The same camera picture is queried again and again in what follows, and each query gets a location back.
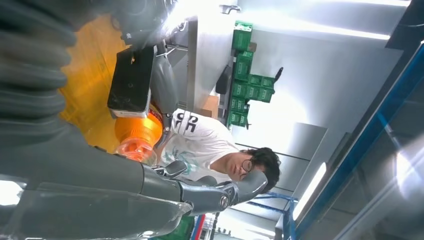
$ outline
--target metal rack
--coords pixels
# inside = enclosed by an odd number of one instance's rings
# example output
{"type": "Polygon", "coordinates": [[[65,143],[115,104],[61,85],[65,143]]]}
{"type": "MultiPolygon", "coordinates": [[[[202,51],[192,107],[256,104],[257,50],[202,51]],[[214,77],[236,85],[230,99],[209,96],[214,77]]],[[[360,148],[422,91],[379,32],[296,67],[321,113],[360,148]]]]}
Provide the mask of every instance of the metal rack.
{"type": "Polygon", "coordinates": [[[292,196],[287,196],[275,192],[268,192],[266,196],[258,196],[254,199],[284,199],[288,201],[288,209],[282,210],[279,208],[263,205],[257,202],[249,201],[247,202],[250,205],[257,206],[263,209],[271,210],[274,212],[281,213],[283,218],[282,222],[277,222],[277,227],[275,231],[275,240],[296,240],[296,223],[293,219],[293,211],[295,210],[295,203],[299,200],[292,196]]]}

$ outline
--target wooden surface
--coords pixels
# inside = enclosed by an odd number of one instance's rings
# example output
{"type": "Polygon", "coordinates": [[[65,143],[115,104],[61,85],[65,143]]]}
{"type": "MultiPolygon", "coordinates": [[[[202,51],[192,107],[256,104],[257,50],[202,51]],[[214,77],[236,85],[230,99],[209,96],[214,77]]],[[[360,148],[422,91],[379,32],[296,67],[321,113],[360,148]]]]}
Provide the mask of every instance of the wooden surface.
{"type": "Polygon", "coordinates": [[[78,126],[90,145],[111,153],[118,141],[107,100],[116,54],[126,46],[109,16],[88,23],[76,35],[76,45],[68,49],[72,62],[62,68],[68,83],[60,89],[66,98],[66,108],[60,115],[78,126]]]}

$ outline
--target cardboard box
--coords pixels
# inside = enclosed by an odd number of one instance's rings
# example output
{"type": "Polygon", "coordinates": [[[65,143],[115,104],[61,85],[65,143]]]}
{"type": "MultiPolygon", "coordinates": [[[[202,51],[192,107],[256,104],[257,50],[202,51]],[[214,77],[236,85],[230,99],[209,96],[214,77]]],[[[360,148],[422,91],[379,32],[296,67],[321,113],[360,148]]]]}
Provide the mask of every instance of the cardboard box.
{"type": "Polygon", "coordinates": [[[218,107],[220,105],[220,98],[218,96],[207,97],[206,103],[200,110],[200,115],[218,119],[218,107]]]}

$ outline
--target black hair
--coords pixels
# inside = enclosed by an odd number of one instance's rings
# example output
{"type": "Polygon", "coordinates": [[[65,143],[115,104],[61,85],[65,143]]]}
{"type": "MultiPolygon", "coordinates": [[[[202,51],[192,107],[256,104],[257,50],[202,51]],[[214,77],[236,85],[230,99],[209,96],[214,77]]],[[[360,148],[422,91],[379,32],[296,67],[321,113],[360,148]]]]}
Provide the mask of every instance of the black hair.
{"type": "Polygon", "coordinates": [[[280,160],[277,154],[268,147],[258,149],[243,150],[242,152],[252,156],[253,166],[264,166],[265,176],[268,179],[268,184],[262,190],[261,194],[269,192],[276,186],[280,179],[280,160]]]}

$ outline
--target robotic arm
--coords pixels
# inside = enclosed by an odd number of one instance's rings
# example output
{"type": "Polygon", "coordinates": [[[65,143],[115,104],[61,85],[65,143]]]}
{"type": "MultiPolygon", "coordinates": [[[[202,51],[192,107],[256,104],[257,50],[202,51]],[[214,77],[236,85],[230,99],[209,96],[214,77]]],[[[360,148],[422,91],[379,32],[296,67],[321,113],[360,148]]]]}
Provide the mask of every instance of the robotic arm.
{"type": "MultiPolygon", "coordinates": [[[[150,86],[155,103],[171,116],[178,101],[171,93],[172,72],[160,56],[166,35],[145,38],[143,32],[158,33],[175,1],[147,6],[151,2],[0,1],[0,189],[7,200],[0,201],[0,239],[150,238],[171,232],[182,215],[223,211],[265,187],[261,172],[219,185],[175,180],[180,163],[158,169],[109,154],[89,146],[75,126],[58,117],[65,106],[57,89],[66,84],[60,71],[70,62],[66,47],[75,44],[74,31],[106,13],[131,44],[118,53],[117,68],[124,59],[119,69],[127,71],[120,72],[141,79],[147,92],[131,100],[142,103],[132,107],[143,110],[150,86]],[[149,62],[141,64],[144,58],[149,62]]],[[[117,89],[112,95],[119,99],[126,91],[117,89]]]]}

